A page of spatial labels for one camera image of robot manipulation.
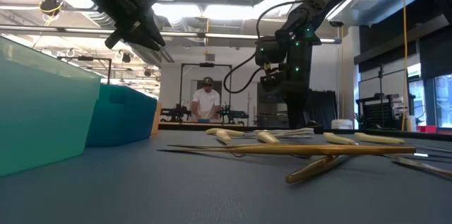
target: yellow cable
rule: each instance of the yellow cable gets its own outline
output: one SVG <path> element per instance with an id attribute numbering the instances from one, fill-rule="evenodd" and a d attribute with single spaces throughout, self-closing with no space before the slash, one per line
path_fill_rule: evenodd
<path id="1" fill-rule="evenodd" d="M 53 13 L 52 13 L 52 17 L 50 18 L 50 20 L 48 20 L 45 24 L 44 24 L 44 26 L 49 26 L 50 25 L 50 23 L 54 20 L 54 17 L 55 17 L 55 13 L 56 13 L 57 11 L 54 11 Z"/>
<path id="2" fill-rule="evenodd" d="M 342 119 L 344 119 L 344 108 L 345 108 L 345 99 L 344 99 L 344 25 L 342 25 L 340 27 L 340 31 L 341 33 L 341 40 L 342 43 L 340 44 L 340 47 L 342 49 L 341 53 L 342 53 L 342 69 L 340 71 L 340 90 L 342 91 Z"/>
<path id="3" fill-rule="evenodd" d="M 405 99 L 407 91 L 407 59 L 408 59 L 408 39 L 407 39 L 407 7 L 406 0 L 403 0 L 403 39 L 405 41 L 405 70 L 403 73 L 403 118 L 402 118 L 402 131 L 405 130 L 405 103 L 408 100 Z"/>

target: gray tabletop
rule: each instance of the gray tabletop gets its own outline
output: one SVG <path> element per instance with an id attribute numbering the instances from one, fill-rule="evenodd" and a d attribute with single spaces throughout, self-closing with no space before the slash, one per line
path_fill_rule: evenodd
<path id="1" fill-rule="evenodd" d="M 452 180 L 387 158 L 351 158 L 308 182 L 286 184 L 287 174 L 312 160 L 155 150 L 168 143 L 218 144 L 203 132 L 161 131 L 151 140 L 87 148 L 79 157 L 0 178 L 0 223 L 452 222 Z M 452 163 L 422 162 L 452 170 Z"/>

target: white t-shirt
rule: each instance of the white t-shirt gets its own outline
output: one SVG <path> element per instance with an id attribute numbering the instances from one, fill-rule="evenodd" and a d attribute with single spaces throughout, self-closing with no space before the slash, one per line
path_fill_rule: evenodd
<path id="1" fill-rule="evenodd" d="M 193 94 L 193 101 L 199 103 L 197 111 L 201 119 L 211 119 L 215 116 L 213 106 L 220 105 L 220 94 L 213 89 L 209 93 L 199 89 Z"/>

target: cap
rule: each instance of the cap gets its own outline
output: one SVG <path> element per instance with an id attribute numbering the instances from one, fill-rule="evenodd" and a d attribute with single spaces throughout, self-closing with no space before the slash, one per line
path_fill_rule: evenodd
<path id="1" fill-rule="evenodd" d="M 203 85 L 210 85 L 210 86 L 212 86 L 213 85 L 213 79 L 211 77 L 209 77 L 209 76 L 206 76 L 203 79 Z"/>

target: man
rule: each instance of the man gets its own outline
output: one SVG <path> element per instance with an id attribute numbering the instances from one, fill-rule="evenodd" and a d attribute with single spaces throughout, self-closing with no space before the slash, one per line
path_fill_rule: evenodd
<path id="1" fill-rule="evenodd" d="M 212 89 L 213 79 L 205 77 L 203 79 L 203 88 L 193 94 L 191 103 L 191 112 L 194 119 L 219 119 L 220 94 Z"/>

